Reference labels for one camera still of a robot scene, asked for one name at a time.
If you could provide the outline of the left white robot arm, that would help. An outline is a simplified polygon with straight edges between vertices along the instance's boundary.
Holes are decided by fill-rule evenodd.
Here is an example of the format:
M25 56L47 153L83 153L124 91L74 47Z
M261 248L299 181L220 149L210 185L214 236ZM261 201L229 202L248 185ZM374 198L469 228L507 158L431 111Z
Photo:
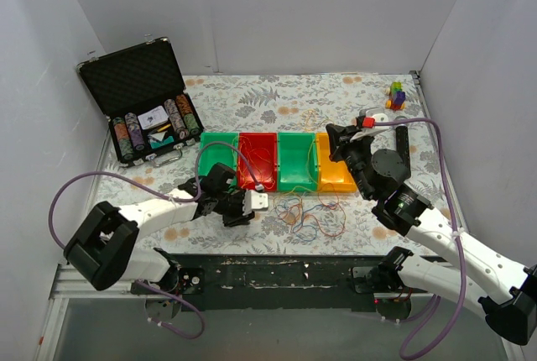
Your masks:
M172 292L179 282L177 263L163 249L139 249L136 244L159 230L195 221L212 213L227 227L247 225L268 207L262 186L232 186L234 171L217 163L207 175L194 176L168 194L115 207L97 203L65 245L63 255L96 290L119 281L149 282L159 293Z

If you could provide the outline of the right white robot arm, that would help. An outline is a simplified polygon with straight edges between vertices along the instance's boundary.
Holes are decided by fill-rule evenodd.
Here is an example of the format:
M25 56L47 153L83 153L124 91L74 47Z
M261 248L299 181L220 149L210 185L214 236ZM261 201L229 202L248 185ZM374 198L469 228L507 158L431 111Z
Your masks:
M433 251L435 264L411 250L391 249L364 275L375 290L425 290L484 317L500 337L524 346L536 329L536 268L508 259L462 229L407 185L409 170L398 152L371 150L386 129L373 118L355 126L329 123L329 158L344 162L362 197L375 201L373 215L387 229Z

